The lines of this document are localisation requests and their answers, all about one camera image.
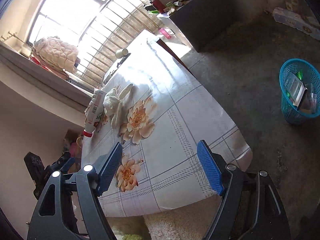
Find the white bottle red cap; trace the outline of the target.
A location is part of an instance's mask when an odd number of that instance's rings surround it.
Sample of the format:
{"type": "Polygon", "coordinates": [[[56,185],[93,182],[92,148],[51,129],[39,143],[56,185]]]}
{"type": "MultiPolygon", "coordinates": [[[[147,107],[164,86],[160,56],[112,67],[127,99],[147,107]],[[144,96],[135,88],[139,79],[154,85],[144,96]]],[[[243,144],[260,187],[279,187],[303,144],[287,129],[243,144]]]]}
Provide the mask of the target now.
{"type": "Polygon", "coordinates": [[[94,90],[94,94],[91,98],[91,101],[85,110],[85,137],[92,137],[95,128],[100,122],[101,116],[104,112],[103,101],[105,95],[106,93],[102,90],[94,90]]]}

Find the white glove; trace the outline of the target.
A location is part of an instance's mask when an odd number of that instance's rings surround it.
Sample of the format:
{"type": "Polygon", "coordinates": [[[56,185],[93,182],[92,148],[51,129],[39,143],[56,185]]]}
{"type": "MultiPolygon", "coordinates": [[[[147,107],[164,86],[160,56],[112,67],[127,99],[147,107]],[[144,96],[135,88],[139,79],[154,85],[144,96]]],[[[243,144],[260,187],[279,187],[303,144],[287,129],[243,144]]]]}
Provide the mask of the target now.
{"type": "Polygon", "coordinates": [[[120,85],[118,85],[117,87],[112,88],[105,95],[103,101],[104,115],[108,117],[108,120],[110,120],[111,127],[113,129],[116,129],[120,124],[123,101],[132,88],[132,83],[129,83],[122,90],[120,90],[120,85]]]}

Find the silver data cable box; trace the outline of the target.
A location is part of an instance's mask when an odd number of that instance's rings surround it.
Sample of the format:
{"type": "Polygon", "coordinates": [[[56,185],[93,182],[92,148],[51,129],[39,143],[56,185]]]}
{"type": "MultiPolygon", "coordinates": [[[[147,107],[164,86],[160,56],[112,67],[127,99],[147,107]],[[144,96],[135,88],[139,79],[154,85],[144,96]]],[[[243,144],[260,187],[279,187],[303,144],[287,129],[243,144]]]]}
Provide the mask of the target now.
{"type": "Polygon", "coordinates": [[[292,105],[299,110],[308,89],[293,72],[289,72],[284,85],[292,105]]]}

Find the teal mesh trash basket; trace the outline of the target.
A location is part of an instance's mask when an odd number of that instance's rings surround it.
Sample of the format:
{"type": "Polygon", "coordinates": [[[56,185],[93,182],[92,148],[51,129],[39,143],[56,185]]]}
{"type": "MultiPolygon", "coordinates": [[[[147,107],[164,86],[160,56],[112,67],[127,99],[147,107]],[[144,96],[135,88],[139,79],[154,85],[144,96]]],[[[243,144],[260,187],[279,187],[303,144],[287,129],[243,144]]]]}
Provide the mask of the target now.
{"type": "Polygon", "coordinates": [[[281,111],[285,120],[299,125],[319,117],[319,72],[302,59],[289,59],[279,72],[281,111]]]}

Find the red gift bag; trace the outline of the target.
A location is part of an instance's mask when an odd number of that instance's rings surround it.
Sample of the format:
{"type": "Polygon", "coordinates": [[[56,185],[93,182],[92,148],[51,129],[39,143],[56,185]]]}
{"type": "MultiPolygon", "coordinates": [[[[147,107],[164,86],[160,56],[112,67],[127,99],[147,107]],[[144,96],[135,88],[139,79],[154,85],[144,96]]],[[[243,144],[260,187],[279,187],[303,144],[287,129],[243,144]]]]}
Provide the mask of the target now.
{"type": "Polygon", "coordinates": [[[68,129],[63,139],[63,152],[68,151],[71,157],[81,159],[83,133],[68,129]]]}

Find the floral table cloth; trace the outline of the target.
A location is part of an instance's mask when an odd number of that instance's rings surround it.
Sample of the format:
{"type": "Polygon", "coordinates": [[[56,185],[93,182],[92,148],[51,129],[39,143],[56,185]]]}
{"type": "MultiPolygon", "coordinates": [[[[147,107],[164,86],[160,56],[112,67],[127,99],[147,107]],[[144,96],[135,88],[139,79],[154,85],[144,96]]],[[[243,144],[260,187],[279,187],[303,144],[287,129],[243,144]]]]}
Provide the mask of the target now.
{"type": "Polygon", "coordinates": [[[225,162],[246,170],[253,153],[240,130],[213,96],[143,31],[128,47],[126,61],[104,87],[132,88],[123,100],[120,126],[110,120],[84,139],[87,165],[123,146],[120,174],[99,201],[107,217],[169,211],[214,194],[197,156],[204,140],[225,162]]]}

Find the pink quilted jacket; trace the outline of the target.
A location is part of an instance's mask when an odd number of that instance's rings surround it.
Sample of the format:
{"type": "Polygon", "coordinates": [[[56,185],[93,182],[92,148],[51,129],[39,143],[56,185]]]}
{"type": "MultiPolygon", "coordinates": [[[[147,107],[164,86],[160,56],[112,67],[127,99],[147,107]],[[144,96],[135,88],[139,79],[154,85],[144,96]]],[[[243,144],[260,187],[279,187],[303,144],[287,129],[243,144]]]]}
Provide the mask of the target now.
{"type": "Polygon", "coordinates": [[[46,63],[70,73],[77,71],[78,49],[57,36],[41,38],[34,43],[36,54],[46,63]]]}

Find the white paper cup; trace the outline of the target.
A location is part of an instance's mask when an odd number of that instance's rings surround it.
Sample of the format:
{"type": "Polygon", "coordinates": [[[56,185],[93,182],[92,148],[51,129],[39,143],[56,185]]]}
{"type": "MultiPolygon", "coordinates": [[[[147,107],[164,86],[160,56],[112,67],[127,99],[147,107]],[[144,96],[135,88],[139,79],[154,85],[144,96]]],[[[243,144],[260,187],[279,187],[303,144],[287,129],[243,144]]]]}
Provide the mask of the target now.
{"type": "Polygon", "coordinates": [[[128,55],[128,50],[126,48],[123,48],[123,49],[119,49],[115,52],[115,56],[116,58],[118,59],[121,59],[123,57],[126,57],[128,55]]]}

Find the pink cup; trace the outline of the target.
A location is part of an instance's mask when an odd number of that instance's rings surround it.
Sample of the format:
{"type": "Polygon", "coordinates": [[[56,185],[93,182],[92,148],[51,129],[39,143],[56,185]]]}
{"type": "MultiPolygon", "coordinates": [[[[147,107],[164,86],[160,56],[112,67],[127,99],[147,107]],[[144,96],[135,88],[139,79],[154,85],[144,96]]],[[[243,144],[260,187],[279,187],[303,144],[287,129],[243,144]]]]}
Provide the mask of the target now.
{"type": "Polygon", "coordinates": [[[171,39],[172,38],[172,36],[164,28],[160,28],[159,32],[167,39],[171,39]]]}

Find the red canister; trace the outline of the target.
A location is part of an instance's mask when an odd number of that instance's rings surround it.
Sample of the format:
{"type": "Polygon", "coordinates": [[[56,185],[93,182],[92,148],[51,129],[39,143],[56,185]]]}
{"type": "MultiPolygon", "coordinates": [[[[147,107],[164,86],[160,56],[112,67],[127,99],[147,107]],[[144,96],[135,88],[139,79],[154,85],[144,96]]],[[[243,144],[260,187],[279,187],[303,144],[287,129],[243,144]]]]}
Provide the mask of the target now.
{"type": "Polygon", "coordinates": [[[165,13],[166,6],[160,0],[153,0],[152,5],[159,11],[160,14],[165,13]]]}

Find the dark cabinet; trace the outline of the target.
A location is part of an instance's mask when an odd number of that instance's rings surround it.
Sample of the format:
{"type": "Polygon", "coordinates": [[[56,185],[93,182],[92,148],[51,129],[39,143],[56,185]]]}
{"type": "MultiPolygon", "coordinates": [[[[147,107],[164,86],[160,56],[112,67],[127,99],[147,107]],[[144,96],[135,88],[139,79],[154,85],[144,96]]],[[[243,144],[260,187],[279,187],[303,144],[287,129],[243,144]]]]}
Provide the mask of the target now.
{"type": "Polygon", "coordinates": [[[169,16],[192,47],[204,47],[230,27],[239,13],[235,0],[191,0],[169,16]]]}

